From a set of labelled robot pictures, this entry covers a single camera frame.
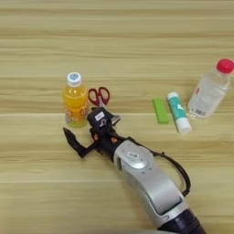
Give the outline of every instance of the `robotic arm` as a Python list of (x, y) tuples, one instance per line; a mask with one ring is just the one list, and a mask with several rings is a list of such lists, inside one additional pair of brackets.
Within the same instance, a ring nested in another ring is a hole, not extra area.
[[(64, 129), (70, 146), (80, 157), (84, 157), (93, 149), (105, 153), (138, 192), (151, 220), (159, 230), (182, 234), (206, 234), (185, 201), (183, 194), (186, 195), (188, 191), (182, 194), (169, 176), (154, 162), (156, 155), (167, 159), (168, 156), (147, 149), (131, 137), (119, 136), (112, 127), (120, 117), (112, 115), (104, 108), (94, 109), (88, 120), (94, 140), (88, 148), (79, 144), (70, 130)], [(177, 168), (186, 175), (187, 186), (190, 186), (184, 168), (173, 159), (169, 161), (175, 166), (179, 165)]]

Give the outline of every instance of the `glue stick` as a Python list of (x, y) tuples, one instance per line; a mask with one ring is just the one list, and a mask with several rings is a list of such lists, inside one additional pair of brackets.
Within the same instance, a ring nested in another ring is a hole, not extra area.
[(169, 105), (175, 120), (177, 130), (181, 133), (190, 133), (192, 131), (189, 120), (186, 117), (186, 111), (183, 107), (183, 103), (179, 98), (178, 93), (170, 92), (167, 95)]

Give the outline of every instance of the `orange juice bottle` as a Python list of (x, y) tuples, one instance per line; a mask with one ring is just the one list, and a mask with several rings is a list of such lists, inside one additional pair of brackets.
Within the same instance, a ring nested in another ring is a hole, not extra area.
[(82, 83), (81, 75), (71, 72), (68, 85), (62, 91), (66, 111), (66, 122), (70, 127), (80, 128), (87, 123), (88, 90)]

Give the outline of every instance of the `white bottle cap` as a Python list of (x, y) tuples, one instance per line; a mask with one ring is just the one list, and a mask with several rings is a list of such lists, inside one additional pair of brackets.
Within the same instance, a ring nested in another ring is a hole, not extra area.
[(190, 133), (192, 131), (192, 127), (189, 123), (189, 120), (186, 117), (179, 118), (175, 121), (178, 131), (181, 134)]
[(172, 91), (172, 92), (170, 92), (170, 93), (167, 94), (167, 99), (168, 100), (170, 100), (171, 98), (174, 98), (174, 97), (178, 98), (179, 94), (177, 92), (174, 92), (174, 91)]
[(78, 87), (81, 83), (81, 75), (78, 72), (71, 72), (68, 75), (68, 84), (70, 87)]

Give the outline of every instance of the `plastic bottle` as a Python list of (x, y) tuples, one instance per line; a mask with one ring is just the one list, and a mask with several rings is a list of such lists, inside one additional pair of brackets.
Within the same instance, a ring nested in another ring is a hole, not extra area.
[(189, 123), (189, 120), (186, 117), (186, 111), (183, 107), (183, 103), (179, 98), (178, 93), (176, 92), (168, 93), (167, 99), (175, 120), (177, 130), (181, 134), (190, 133), (192, 131), (192, 127)]
[(87, 123), (88, 90), (82, 83), (81, 75), (71, 72), (68, 85), (62, 91), (66, 111), (66, 122), (70, 127), (80, 128)]
[(215, 69), (203, 76), (187, 105), (193, 116), (206, 118), (212, 115), (230, 88), (232, 70), (233, 61), (224, 58)]

